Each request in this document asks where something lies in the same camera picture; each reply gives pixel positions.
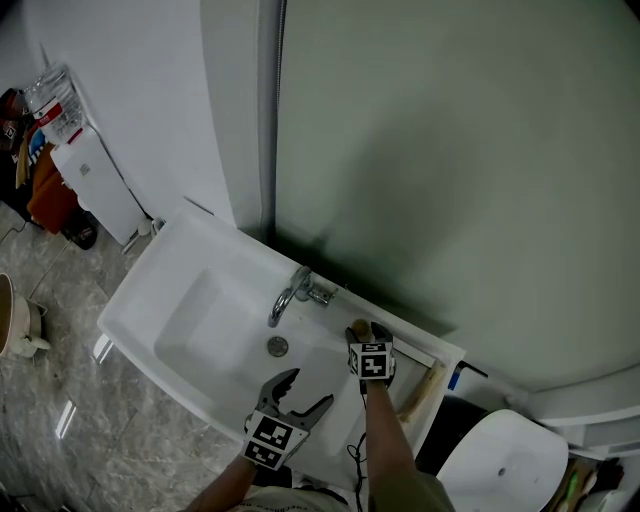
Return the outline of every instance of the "drain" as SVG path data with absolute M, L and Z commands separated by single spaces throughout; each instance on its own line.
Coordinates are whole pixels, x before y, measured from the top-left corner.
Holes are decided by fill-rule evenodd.
M 273 357 L 282 357 L 289 351 L 289 343 L 281 336 L 274 336 L 267 341 L 267 350 Z

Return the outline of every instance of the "wooden stick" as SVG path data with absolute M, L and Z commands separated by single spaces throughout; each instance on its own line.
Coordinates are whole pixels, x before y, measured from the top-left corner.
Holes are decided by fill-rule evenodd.
M 420 382 L 398 410 L 398 419 L 402 423 L 409 423 L 420 404 L 436 389 L 446 373 L 445 370 L 445 366 L 440 361 L 436 361 L 432 368 L 427 368 Z

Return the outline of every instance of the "white sink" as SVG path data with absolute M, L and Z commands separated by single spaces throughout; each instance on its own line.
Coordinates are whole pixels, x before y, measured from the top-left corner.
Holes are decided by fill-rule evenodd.
M 560 485 L 568 456 L 562 437 L 501 410 L 462 438 L 438 479 L 456 512 L 537 512 Z
M 344 488 L 356 482 L 346 445 L 364 431 L 362 400 L 349 374 L 344 330 L 357 318 L 377 321 L 396 337 L 439 359 L 447 373 L 405 427 L 417 454 L 464 351 L 338 288 L 327 308 L 293 299 L 276 328 L 267 317 L 299 265 L 185 203 L 118 288 L 98 320 L 103 332 L 156 384 L 203 420 L 241 440 L 260 387 L 277 373 L 300 368 L 282 409 L 305 411 L 333 393 L 335 402 L 288 462 Z M 288 353 L 267 352 L 281 336 Z M 425 368 L 396 353 L 390 388 L 398 406 Z

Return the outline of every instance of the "chrome faucet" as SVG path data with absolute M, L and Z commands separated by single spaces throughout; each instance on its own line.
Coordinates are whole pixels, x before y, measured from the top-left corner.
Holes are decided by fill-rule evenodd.
M 300 267 L 296 270 L 296 273 L 293 274 L 289 286 L 282 291 L 273 305 L 271 313 L 269 313 L 269 327 L 278 325 L 280 317 L 294 296 L 301 302 L 312 299 L 326 308 L 335 294 L 335 291 L 332 293 L 318 284 L 313 284 L 311 269 L 309 267 Z

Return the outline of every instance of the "marble floor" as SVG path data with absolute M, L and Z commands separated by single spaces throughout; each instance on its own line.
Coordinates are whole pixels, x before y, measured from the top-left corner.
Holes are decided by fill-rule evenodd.
M 48 308 L 51 350 L 0 359 L 0 482 L 33 510 L 176 511 L 236 455 L 236 442 L 163 393 L 117 349 L 91 357 L 96 320 L 144 248 L 104 230 L 88 251 L 0 205 L 0 272 Z M 68 400 L 77 412 L 62 440 Z

